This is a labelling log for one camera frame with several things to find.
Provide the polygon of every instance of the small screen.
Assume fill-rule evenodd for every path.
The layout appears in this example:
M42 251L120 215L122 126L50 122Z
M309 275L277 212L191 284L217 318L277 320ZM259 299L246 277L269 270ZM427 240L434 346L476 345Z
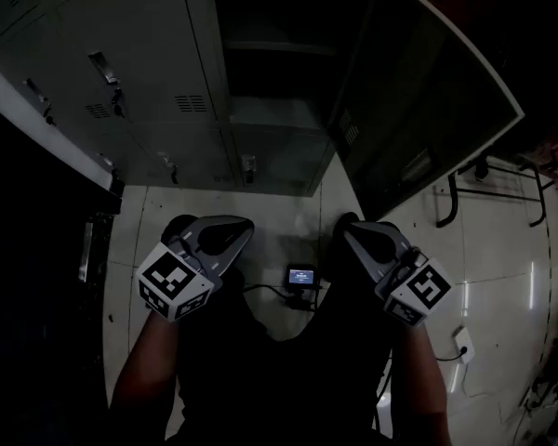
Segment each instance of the small screen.
M302 269L289 270L290 284L314 284L314 271Z

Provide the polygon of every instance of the shelf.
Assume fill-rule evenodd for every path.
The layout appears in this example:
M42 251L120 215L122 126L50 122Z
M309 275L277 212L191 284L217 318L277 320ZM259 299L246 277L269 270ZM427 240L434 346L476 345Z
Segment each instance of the shelf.
M321 129L315 104L305 98L232 96L233 123Z
M228 49L291 51L335 56L335 42L317 25L281 22L266 14L232 13L222 22L223 46Z

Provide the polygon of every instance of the wall socket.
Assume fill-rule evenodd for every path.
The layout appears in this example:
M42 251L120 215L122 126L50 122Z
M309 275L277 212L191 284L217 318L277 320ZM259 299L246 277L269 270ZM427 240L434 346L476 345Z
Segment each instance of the wall socket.
M472 338L469 337L469 331L467 327L459 327L457 333L454 335L455 345L457 346L457 352L461 353L463 347L467 348L467 351L461 356L460 360L467 365L472 358L475 356L475 350L473 349Z

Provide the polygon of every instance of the tiled floor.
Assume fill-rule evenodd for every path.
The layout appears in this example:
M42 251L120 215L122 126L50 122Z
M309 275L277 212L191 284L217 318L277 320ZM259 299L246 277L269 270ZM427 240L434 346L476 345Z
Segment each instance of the tiled floor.
M535 181L501 172L491 172L484 183L467 174L458 184L537 196ZM529 228L528 222L539 216L536 203L463 196L455 221L437 229L436 219L445 217L451 205L443 181L385 217L410 242L437 257L457 284L427 320L437 356L456 354L451 335L460 325L469 329L476 351L469 369L455 361L440 363L449 392L449 427L454 444L512 444L523 412L517 405L541 367L542 352L549 350L554 335L558 335L558 193L554 188L546 191L546 203L546 222ZM131 293L134 268L174 216L224 214L250 218L256 226L255 235L237 266L247 283L281 286L287 263L317 265L319 258L322 262L333 225L347 211L361 215L337 158L315 195L305 199L126 187L122 213L113 225L104 299L108 398L147 316L144 304ZM283 308L268 290L246 296L257 318L276 339L297 335L311 315ZM537 432L554 414L555 408L549 408L525 418L517 444L527 429ZM390 435L390 405L379 408L379 418L383 433ZM177 399L168 434L177 431L181 421Z

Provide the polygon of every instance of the black pants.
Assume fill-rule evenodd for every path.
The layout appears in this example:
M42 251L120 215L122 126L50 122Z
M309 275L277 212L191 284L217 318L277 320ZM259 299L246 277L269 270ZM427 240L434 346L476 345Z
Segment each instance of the black pants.
M235 269L180 321L185 422L175 441L372 435L390 321L371 289L333 282L296 338L276 342L250 311Z

